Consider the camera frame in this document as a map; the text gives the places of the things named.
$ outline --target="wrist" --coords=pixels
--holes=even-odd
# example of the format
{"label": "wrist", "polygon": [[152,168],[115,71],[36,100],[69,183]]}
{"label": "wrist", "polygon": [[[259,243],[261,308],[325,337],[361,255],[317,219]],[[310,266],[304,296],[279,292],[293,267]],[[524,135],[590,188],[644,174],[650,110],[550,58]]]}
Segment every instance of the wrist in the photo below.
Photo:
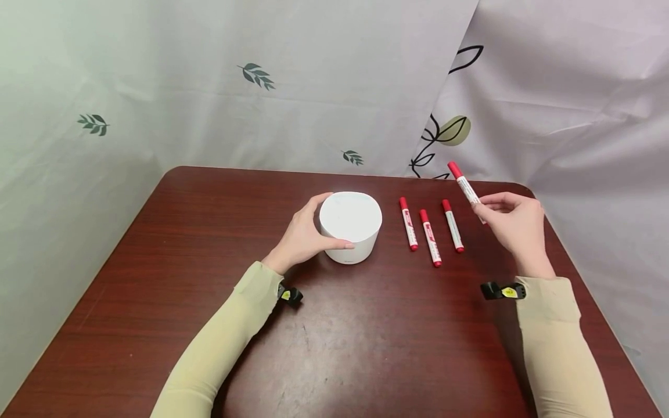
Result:
{"label": "wrist", "polygon": [[274,270],[279,276],[286,274],[289,268],[292,267],[292,264],[288,260],[279,247],[275,247],[270,253],[262,259],[263,263],[267,268]]}
{"label": "wrist", "polygon": [[533,254],[515,255],[518,275],[540,279],[556,278],[555,270],[545,251]]}

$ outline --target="hand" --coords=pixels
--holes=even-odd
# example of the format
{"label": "hand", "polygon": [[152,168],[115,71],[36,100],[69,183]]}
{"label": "hand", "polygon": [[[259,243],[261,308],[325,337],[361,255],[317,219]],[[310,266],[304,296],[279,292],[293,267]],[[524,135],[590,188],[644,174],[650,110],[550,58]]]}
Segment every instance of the hand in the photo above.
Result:
{"label": "hand", "polygon": [[314,213],[318,205],[332,193],[323,193],[309,199],[309,202],[293,215],[279,244],[262,260],[262,263],[284,275],[295,264],[303,263],[326,249],[352,249],[352,242],[345,239],[324,237],[314,225]]}
{"label": "hand", "polygon": [[521,276],[554,278],[546,255],[544,211],[538,200],[513,193],[483,196],[473,206],[475,214],[488,222],[497,240],[516,259]]}

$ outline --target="yellow sticker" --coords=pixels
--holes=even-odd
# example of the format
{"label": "yellow sticker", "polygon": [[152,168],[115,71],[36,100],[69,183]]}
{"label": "yellow sticker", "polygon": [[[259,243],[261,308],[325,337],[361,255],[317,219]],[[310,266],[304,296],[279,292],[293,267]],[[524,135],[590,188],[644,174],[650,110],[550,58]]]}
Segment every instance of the yellow sticker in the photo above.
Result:
{"label": "yellow sticker", "polygon": [[515,289],[512,288],[504,288],[502,289],[502,294],[506,296],[507,298],[518,298],[518,293],[516,292]]}

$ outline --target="left hand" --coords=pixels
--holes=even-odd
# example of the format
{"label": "left hand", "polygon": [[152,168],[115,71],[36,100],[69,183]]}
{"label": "left hand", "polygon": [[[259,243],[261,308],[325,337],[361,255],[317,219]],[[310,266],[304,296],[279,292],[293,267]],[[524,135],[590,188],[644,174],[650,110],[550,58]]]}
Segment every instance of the left hand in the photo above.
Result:
{"label": "left hand", "polygon": [[326,249],[352,249],[355,245],[345,239],[324,237],[316,230],[314,214],[318,205],[332,193],[323,193],[293,215],[279,244],[262,260],[262,263],[283,276],[292,266],[303,263]]}

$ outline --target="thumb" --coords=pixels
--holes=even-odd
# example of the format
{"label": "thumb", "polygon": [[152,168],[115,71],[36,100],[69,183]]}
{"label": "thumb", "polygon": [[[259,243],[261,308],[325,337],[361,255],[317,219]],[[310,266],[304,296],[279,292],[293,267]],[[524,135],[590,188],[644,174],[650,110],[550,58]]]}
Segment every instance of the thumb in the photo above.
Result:
{"label": "thumb", "polygon": [[325,249],[353,249],[355,244],[345,239],[323,237],[323,250]]}
{"label": "thumb", "polygon": [[485,222],[488,222],[489,224],[493,224],[497,217],[500,215],[499,213],[493,211],[491,208],[485,206],[483,203],[476,203],[472,206],[472,209],[474,210],[474,213],[478,215],[479,218],[483,219]]}

